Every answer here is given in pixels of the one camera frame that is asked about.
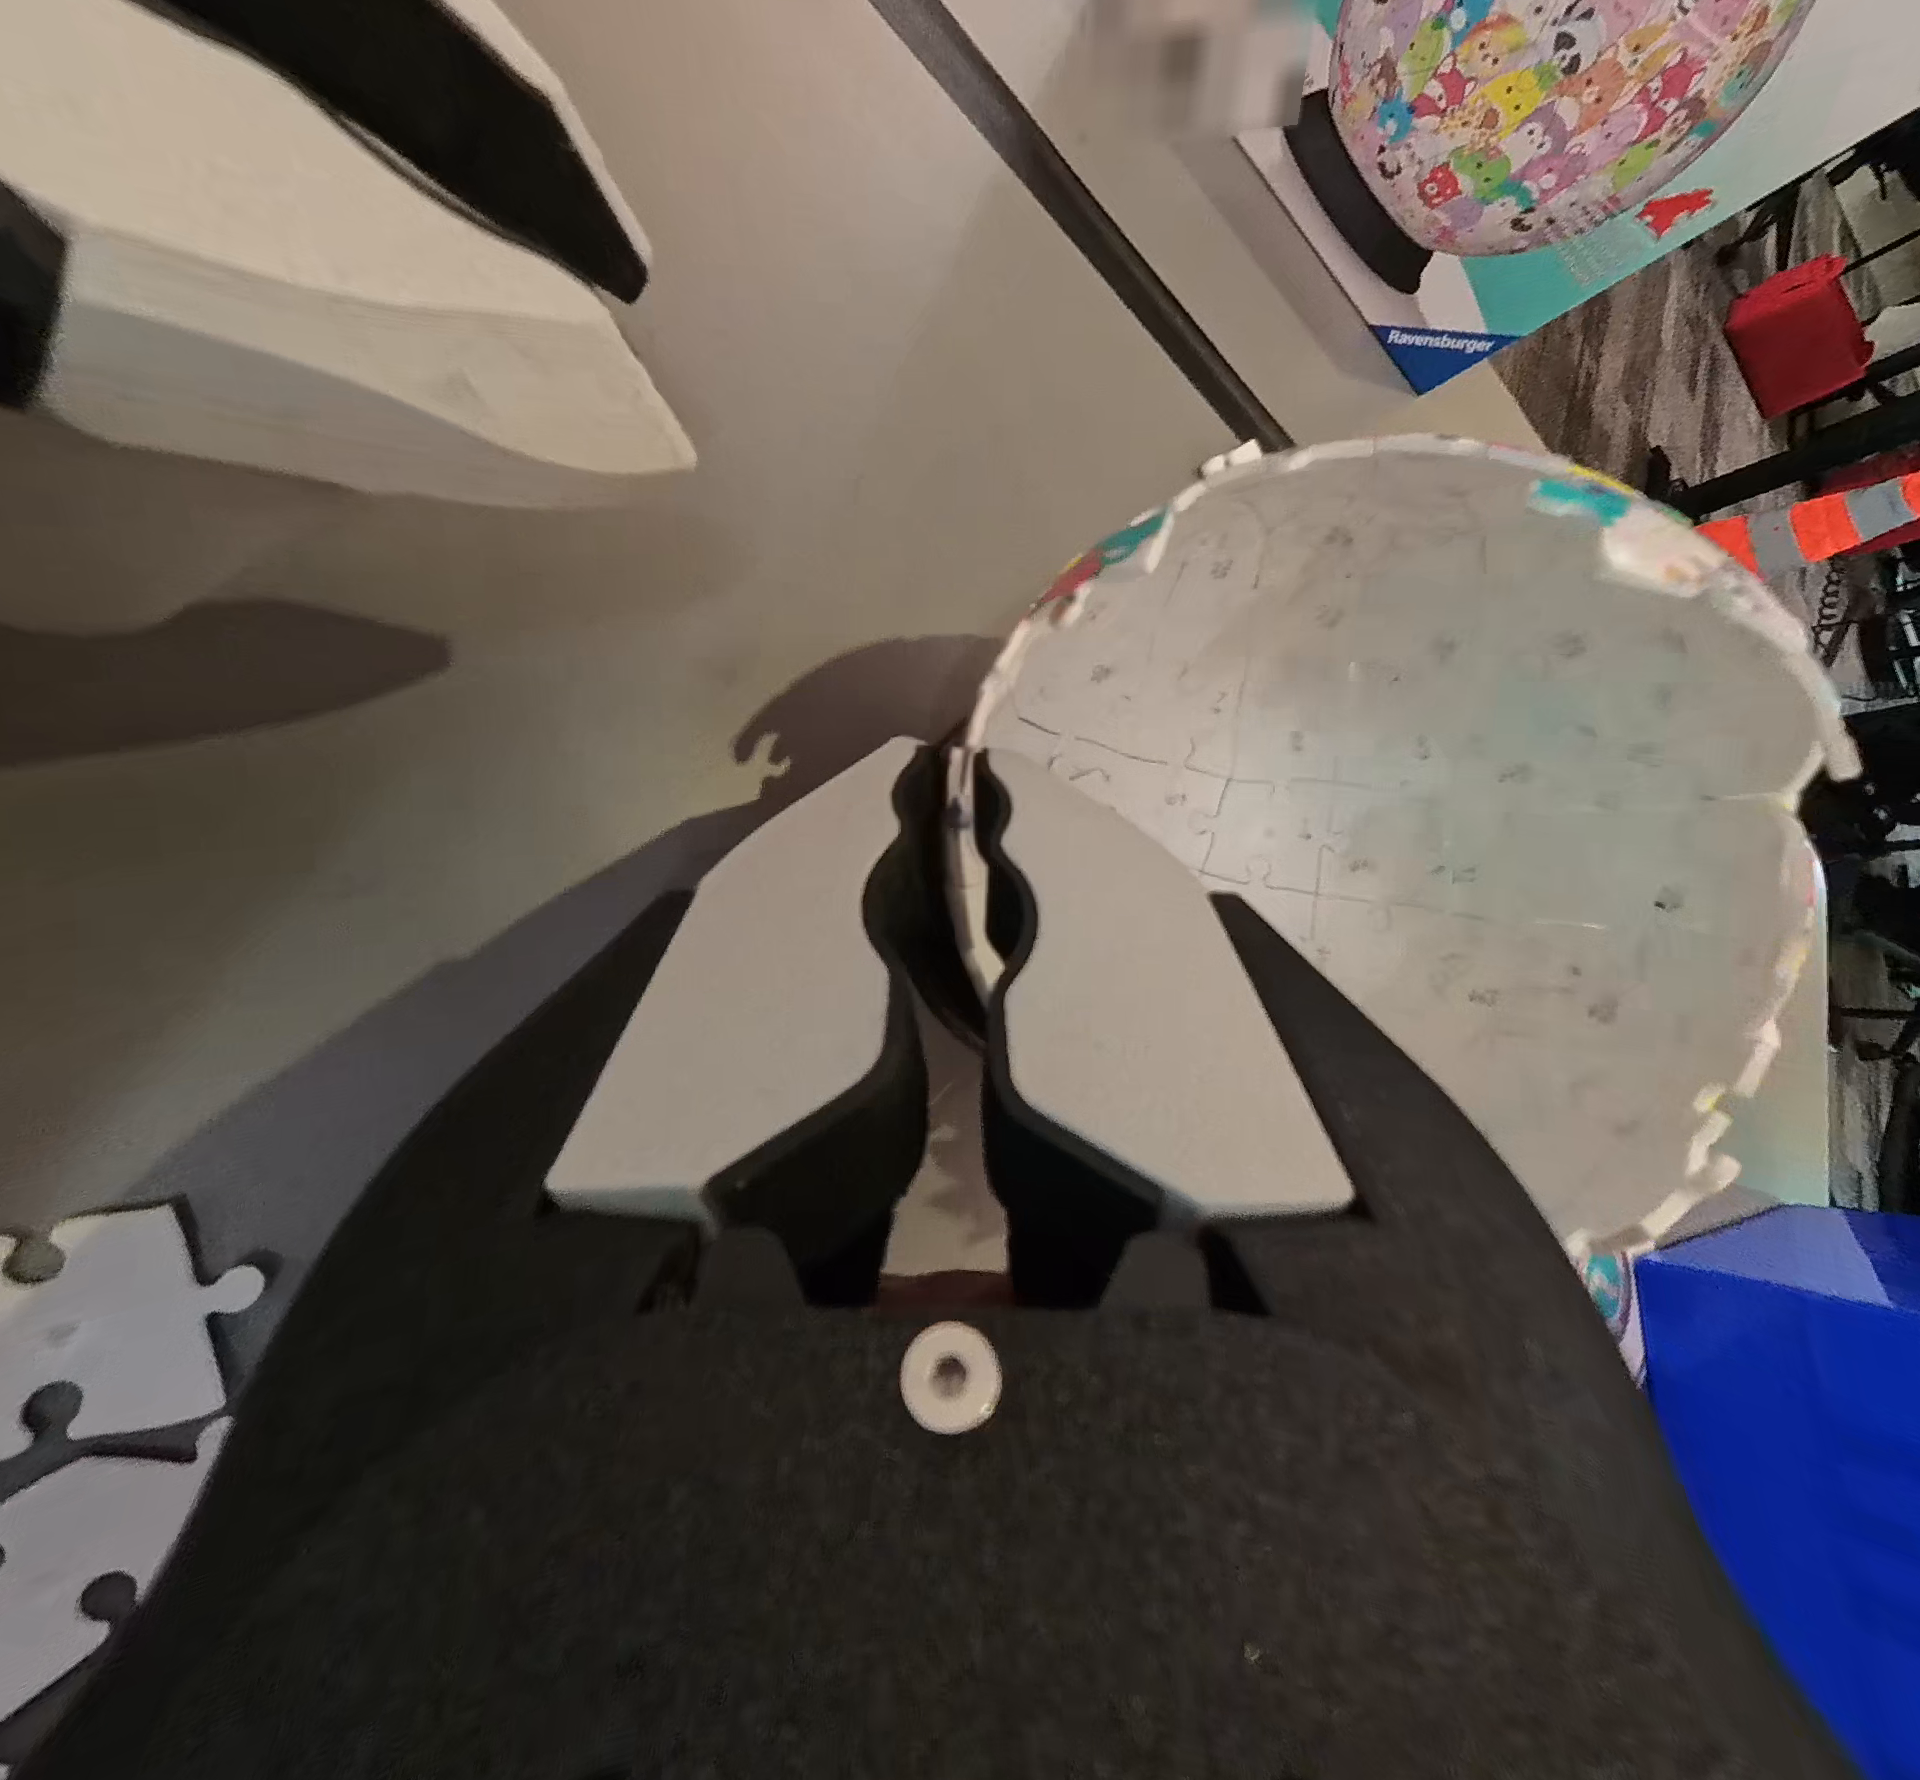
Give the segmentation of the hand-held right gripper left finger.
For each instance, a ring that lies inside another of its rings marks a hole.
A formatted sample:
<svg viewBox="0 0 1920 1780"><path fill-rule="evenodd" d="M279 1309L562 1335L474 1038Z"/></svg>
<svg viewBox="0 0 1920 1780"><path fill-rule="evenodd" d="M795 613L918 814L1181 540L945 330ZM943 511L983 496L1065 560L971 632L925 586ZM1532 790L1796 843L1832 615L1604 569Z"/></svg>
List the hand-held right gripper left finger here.
<svg viewBox="0 0 1920 1780"><path fill-rule="evenodd" d="M703 875L543 1174L555 1209L766 1233L823 1302L875 1287L927 1145L904 951L930 766L889 739Z"/></svg>

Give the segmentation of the blue plastic bin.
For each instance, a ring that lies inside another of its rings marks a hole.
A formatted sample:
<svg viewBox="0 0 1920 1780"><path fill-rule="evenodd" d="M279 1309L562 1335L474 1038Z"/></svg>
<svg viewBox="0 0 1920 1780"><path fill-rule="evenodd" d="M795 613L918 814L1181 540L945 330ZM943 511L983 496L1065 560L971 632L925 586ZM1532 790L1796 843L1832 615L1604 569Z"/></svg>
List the blue plastic bin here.
<svg viewBox="0 0 1920 1780"><path fill-rule="evenodd" d="M1776 1207L1635 1267L1715 1558L1865 1776L1917 1775L1917 1219Z"/></svg>

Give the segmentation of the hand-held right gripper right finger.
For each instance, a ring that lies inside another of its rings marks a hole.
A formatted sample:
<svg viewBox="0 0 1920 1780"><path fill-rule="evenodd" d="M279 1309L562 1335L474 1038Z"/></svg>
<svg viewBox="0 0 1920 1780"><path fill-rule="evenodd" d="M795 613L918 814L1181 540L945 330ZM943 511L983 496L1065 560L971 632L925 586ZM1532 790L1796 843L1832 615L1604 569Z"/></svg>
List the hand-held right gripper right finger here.
<svg viewBox="0 0 1920 1780"><path fill-rule="evenodd" d="M1346 1215L1353 1181L1209 890L1019 753L974 761L982 1157L1026 1309L1095 1309L1136 1241Z"/></svg>

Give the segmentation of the red cloth bag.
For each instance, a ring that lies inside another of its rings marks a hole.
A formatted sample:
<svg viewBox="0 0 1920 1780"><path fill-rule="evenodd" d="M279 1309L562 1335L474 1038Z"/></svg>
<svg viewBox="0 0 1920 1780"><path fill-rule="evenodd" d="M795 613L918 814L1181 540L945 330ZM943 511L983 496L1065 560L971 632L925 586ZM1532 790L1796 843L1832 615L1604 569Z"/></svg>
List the red cloth bag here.
<svg viewBox="0 0 1920 1780"><path fill-rule="evenodd" d="M1763 423L1786 423L1860 384L1871 364L1843 256L1812 256L1740 293L1722 334Z"/></svg>

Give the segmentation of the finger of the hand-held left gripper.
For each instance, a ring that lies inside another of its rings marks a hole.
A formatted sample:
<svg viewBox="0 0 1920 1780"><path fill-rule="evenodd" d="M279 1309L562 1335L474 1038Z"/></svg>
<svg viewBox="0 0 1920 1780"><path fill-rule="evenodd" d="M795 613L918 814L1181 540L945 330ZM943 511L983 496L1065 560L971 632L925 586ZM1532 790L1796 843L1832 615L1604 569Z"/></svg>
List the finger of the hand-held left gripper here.
<svg viewBox="0 0 1920 1780"><path fill-rule="evenodd" d="M24 401L107 445L562 511L689 472L600 293L141 0L4 0L4 231L50 235Z"/></svg>
<svg viewBox="0 0 1920 1780"><path fill-rule="evenodd" d="M553 71L496 0L136 0L276 71L415 183L635 302L649 244Z"/></svg>

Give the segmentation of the row of white puzzle pieces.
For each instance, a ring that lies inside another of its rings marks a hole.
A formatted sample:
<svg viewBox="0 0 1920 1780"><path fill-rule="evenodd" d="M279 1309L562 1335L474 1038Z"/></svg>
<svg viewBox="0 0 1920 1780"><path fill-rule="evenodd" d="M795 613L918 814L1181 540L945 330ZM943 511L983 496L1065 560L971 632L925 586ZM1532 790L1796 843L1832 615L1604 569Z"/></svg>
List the row of white puzzle pieces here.
<svg viewBox="0 0 1920 1780"><path fill-rule="evenodd" d="M4 1234L1 1712L110 1642L87 1594L145 1594L230 1431L223 1326L262 1302L259 1264L205 1272L177 1202Z"/></svg>

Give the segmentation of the colourful puzzle box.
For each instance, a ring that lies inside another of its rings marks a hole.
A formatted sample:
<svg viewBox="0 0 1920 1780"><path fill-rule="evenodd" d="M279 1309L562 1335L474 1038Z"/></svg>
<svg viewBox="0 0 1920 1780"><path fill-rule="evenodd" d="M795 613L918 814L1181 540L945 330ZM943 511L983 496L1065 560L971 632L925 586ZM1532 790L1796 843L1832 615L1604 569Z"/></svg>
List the colourful puzzle box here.
<svg viewBox="0 0 1920 1780"><path fill-rule="evenodd" d="M1915 0L1304 0L1238 151L1425 396L1915 108Z"/></svg>

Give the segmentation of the colourful puzzle ball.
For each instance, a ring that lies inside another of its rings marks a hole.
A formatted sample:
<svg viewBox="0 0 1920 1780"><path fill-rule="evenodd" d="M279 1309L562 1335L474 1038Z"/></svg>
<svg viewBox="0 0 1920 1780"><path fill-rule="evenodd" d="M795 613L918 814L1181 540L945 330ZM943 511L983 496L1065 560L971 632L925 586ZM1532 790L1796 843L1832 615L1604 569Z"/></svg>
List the colourful puzzle ball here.
<svg viewBox="0 0 1920 1780"><path fill-rule="evenodd" d="M1860 755L1796 617L1573 462L1384 438L1208 464L1019 619L947 753L971 978L1011 761L1247 904L1495 1146L1576 1263L1740 1178Z"/></svg>

